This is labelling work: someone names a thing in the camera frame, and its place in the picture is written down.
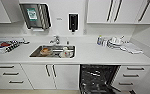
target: black soap dispenser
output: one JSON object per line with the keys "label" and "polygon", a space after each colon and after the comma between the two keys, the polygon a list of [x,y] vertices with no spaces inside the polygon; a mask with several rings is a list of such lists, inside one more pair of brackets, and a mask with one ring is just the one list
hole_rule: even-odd
{"label": "black soap dispenser", "polygon": [[75,30],[78,29],[78,14],[69,14],[69,30],[72,30],[74,34]]}

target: white cabinet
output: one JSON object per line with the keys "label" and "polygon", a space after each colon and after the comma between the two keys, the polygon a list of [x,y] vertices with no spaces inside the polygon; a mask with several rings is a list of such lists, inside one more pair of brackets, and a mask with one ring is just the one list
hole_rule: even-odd
{"label": "white cabinet", "polygon": [[79,65],[54,65],[56,88],[79,90]]}
{"label": "white cabinet", "polygon": [[113,0],[89,0],[87,23],[110,23]]}
{"label": "white cabinet", "polygon": [[133,24],[143,0],[89,0],[87,23]]}
{"label": "white cabinet", "polygon": [[78,90],[80,65],[22,64],[34,89]]}
{"label": "white cabinet", "polygon": [[150,24],[150,0],[144,0],[135,23]]}
{"label": "white cabinet", "polygon": [[134,24],[143,0],[116,0],[111,23]]}
{"label": "white cabinet", "polygon": [[0,89],[33,89],[20,64],[0,64]]}
{"label": "white cabinet", "polygon": [[150,66],[121,66],[112,86],[121,91],[131,91],[149,69]]}
{"label": "white cabinet", "polygon": [[19,0],[0,0],[0,23],[22,21]]}
{"label": "white cabinet", "polygon": [[22,64],[28,79],[34,89],[56,89],[52,65],[27,65]]}

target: faucet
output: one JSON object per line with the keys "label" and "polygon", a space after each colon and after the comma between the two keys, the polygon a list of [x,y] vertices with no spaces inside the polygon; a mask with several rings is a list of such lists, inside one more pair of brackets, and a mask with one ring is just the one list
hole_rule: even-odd
{"label": "faucet", "polygon": [[60,43],[60,40],[59,40],[59,36],[54,36],[55,39],[54,40],[51,40],[50,43],[56,43],[56,44],[59,44]]}

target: floor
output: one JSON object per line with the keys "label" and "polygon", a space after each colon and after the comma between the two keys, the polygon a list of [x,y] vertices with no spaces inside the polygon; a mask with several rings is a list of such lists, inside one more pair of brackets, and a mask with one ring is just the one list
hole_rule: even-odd
{"label": "floor", "polygon": [[80,94],[77,90],[0,90],[0,94]]}

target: drawer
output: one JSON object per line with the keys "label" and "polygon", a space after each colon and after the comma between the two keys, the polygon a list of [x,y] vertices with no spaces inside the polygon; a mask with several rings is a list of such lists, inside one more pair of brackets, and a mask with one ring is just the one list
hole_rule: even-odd
{"label": "drawer", "polygon": [[0,89],[33,89],[28,79],[0,78]]}
{"label": "drawer", "polygon": [[141,80],[147,72],[118,72],[115,80]]}
{"label": "drawer", "polygon": [[23,70],[0,70],[0,76],[6,78],[27,78]]}
{"label": "drawer", "polygon": [[148,71],[150,69],[150,66],[121,66],[119,71],[120,72],[143,72]]}
{"label": "drawer", "polygon": [[20,64],[0,64],[0,70],[22,70]]}
{"label": "drawer", "polygon": [[112,86],[121,91],[131,91],[133,90],[133,87],[135,86],[135,82],[116,80],[112,83]]}

